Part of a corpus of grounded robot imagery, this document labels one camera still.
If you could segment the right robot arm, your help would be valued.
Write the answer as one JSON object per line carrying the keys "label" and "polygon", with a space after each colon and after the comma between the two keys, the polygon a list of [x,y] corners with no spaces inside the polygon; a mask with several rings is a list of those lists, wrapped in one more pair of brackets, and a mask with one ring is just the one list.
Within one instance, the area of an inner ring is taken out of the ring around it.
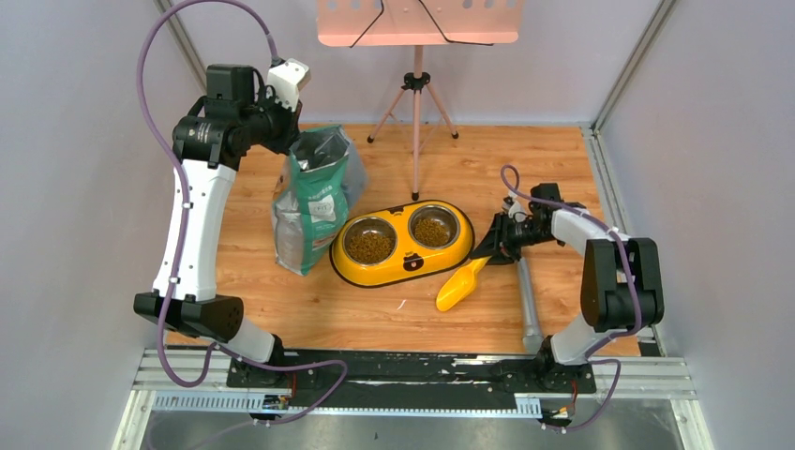
{"label": "right robot arm", "polygon": [[494,216],[473,260],[515,263],[521,250],[555,241],[583,258],[580,312],[561,332],[545,337],[529,364],[534,381],[559,391],[585,376],[589,358],[612,339],[660,323],[665,304],[657,244],[609,228],[578,202],[563,200],[555,183],[532,187],[529,215]]}

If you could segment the green pet food bag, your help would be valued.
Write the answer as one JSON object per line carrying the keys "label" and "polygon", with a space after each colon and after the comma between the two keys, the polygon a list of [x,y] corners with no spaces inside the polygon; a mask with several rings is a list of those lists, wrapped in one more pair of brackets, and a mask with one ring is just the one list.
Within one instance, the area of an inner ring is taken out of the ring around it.
{"label": "green pet food bag", "polygon": [[342,184],[351,141],[342,126],[300,133],[282,167],[271,206],[277,264],[305,276],[349,215]]}

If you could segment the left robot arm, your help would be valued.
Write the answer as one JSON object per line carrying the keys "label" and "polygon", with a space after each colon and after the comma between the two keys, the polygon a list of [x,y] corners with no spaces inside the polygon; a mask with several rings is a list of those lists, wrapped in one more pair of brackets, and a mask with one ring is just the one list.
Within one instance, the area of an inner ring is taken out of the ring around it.
{"label": "left robot arm", "polygon": [[279,337],[246,318],[241,298],[217,292],[218,240],[226,201],[248,150],[261,145],[286,154],[296,142],[310,79],[307,65],[288,59],[265,75],[251,66],[211,65],[207,91],[172,131],[177,167],[172,219],[162,265],[150,292],[136,294],[134,311],[190,338],[222,344],[252,360],[251,375],[280,385],[287,362]]}

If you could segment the yellow plastic scoop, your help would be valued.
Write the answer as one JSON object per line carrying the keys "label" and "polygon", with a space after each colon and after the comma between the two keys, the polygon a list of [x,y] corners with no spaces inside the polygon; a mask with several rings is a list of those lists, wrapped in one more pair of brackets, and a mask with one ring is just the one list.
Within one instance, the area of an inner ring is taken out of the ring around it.
{"label": "yellow plastic scoop", "polygon": [[438,292],[436,308],[441,312],[448,311],[473,293],[478,286],[478,275],[488,261],[489,257],[474,259],[459,267]]}

